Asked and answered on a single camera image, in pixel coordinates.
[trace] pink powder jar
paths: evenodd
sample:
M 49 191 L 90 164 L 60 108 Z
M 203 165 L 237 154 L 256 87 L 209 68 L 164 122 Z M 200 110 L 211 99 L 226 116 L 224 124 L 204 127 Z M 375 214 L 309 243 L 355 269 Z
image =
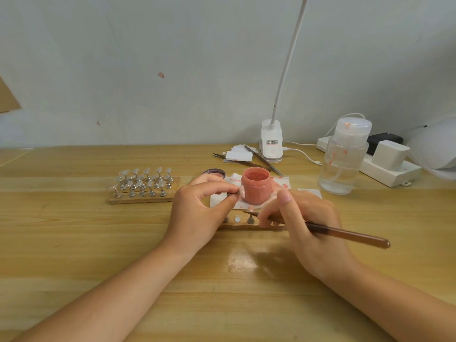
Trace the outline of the pink powder jar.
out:
M 246 203 L 261 205 L 269 199 L 271 194 L 271 174 L 266 169 L 248 168 L 244 170 L 241 184 L 240 192 L 243 201 Z

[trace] wooden block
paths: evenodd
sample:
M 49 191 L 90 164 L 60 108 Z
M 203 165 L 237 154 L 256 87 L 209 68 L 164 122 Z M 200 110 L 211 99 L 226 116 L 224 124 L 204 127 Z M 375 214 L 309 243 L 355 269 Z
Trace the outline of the wooden block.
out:
M 122 194 L 121 198 L 116 198 L 114 192 L 109 193 L 108 203 L 109 204 L 132 204 L 132 203 L 156 203 L 160 201 L 173 201 L 174 195 L 176 194 L 177 190 L 179 189 L 179 185 L 181 183 L 180 176 L 173 176 L 174 182 L 171 183 L 171 188 L 165 188 L 166 195 L 164 197 L 160 197 L 160 192 L 162 191 L 160 188 L 153 188 L 152 190 L 156 193 L 153 197 L 149 195 L 149 188 L 146 190 L 146 194 L 143 197 L 139 196 L 140 189 L 137 188 L 134 190 L 136 195 L 134 197 L 129 197 L 130 189 L 127 188 L 125 190 L 119 190 L 119 193 Z
M 236 217 L 240 217 L 241 221 L 236 222 L 234 219 Z M 262 227 L 259 225 L 258 218 L 254 216 L 255 223 L 253 224 L 248 224 L 247 223 L 248 219 L 248 214 L 242 212 L 242 210 L 231 210 L 231 212 L 228 214 L 228 222 L 227 223 L 222 223 L 219 227 L 219 229 L 234 229 L 234 230 L 272 230 L 272 231 L 277 231 L 280 232 L 282 230 L 285 230 L 284 225 L 279 225 L 279 226 L 268 226 L 268 227 Z

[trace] small lid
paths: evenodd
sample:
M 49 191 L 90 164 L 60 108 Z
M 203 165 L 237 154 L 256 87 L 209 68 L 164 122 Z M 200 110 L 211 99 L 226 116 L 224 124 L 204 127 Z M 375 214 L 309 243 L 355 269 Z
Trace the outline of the small lid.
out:
M 343 146 L 363 146 L 369 136 L 372 122 L 361 118 L 342 118 L 337 122 L 333 140 Z

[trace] table surface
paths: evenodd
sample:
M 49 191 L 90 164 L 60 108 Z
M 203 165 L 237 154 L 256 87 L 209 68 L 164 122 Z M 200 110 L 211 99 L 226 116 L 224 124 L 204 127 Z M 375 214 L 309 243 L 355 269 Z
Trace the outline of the table surface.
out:
M 230 145 L 81 146 L 0 151 L 0 341 L 8 341 L 148 252 L 171 203 L 109 205 L 123 169 L 172 167 L 184 183 L 244 166 L 212 153 Z M 305 150 L 315 160 L 323 153 Z M 292 188 L 318 188 L 319 167 L 285 152 Z M 322 191 L 346 229 L 388 250 L 350 243 L 364 263 L 456 303 L 456 183 L 423 172 L 388 188 L 359 174 L 345 196 Z M 288 234 L 219 231 L 165 288 L 128 341 L 390 341 L 299 264 Z

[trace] white power strip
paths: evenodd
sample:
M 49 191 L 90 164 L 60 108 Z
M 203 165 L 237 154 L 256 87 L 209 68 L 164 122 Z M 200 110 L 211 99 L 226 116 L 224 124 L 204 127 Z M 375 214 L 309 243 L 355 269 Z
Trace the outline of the white power strip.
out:
M 326 152 L 330 137 L 319 138 L 316 143 L 316 148 Z M 371 178 L 381 182 L 388 187 L 397 185 L 410 186 L 411 181 L 418 178 L 421 172 L 421 167 L 413 163 L 403 161 L 402 165 L 396 171 L 389 171 L 372 163 L 372 155 L 366 154 L 362 162 L 360 172 L 370 176 Z

